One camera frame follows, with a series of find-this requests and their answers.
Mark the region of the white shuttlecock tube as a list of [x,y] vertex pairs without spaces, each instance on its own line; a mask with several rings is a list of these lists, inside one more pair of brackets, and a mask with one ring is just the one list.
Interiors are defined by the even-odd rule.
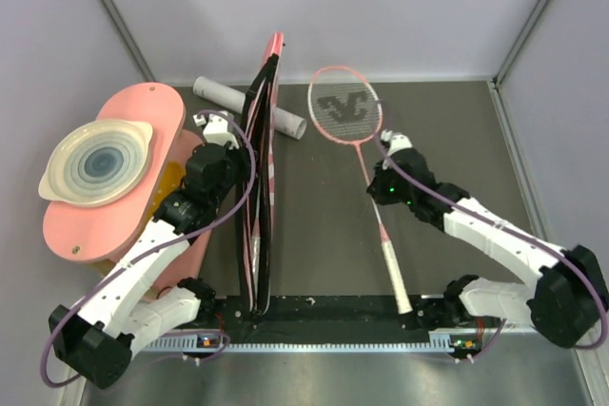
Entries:
[[[192,91],[200,98],[209,100],[217,106],[234,113],[243,111],[246,95],[237,89],[214,82],[199,76],[193,83]],[[301,140],[307,127],[306,119],[281,107],[275,108],[275,129],[284,135]]]

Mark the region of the pink racket cover bag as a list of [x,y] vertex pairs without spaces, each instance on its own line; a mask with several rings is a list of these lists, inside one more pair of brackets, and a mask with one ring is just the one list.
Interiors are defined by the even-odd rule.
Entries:
[[[236,187],[236,198],[246,199],[235,220],[239,293],[243,317],[246,319],[264,314],[270,303],[270,257],[275,209],[273,137],[275,108],[278,105],[278,73],[284,44],[281,32],[274,33],[268,41],[262,66],[246,90],[240,119],[240,128],[254,150],[254,159],[246,161],[246,175],[254,176],[253,184],[244,182]],[[260,218],[262,238],[258,293],[261,314],[253,311],[249,257],[250,234],[256,216]]]

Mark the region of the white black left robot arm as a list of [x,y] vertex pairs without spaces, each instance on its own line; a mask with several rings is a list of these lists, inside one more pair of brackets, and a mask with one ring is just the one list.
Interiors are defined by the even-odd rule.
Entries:
[[123,259],[72,307],[58,306],[49,316],[50,336],[40,362],[40,376],[51,388],[50,355],[99,389],[114,385],[132,359],[176,327],[206,326],[216,305],[206,286],[187,278],[160,299],[143,304],[146,291],[169,265],[185,254],[190,240],[223,224],[246,203],[243,196],[223,217],[217,209],[229,190],[254,185],[255,152],[249,141],[241,146],[203,145],[192,156],[193,183],[170,193],[153,214],[143,234]]

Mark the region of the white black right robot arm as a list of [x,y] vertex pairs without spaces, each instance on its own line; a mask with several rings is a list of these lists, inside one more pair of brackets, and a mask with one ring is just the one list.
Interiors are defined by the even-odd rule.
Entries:
[[439,182],[424,156],[402,136],[381,142],[383,157],[367,192],[379,205],[405,204],[420,222],[465,242],[518,278],[478,276],[454,282],[443,311],[453,324],[493,317],[532,326],[561,348],[580,348],[599,328],[591,348],[608,339],[608,288],[596,254],[578,244],[541,240],[500,218],[461,187]]

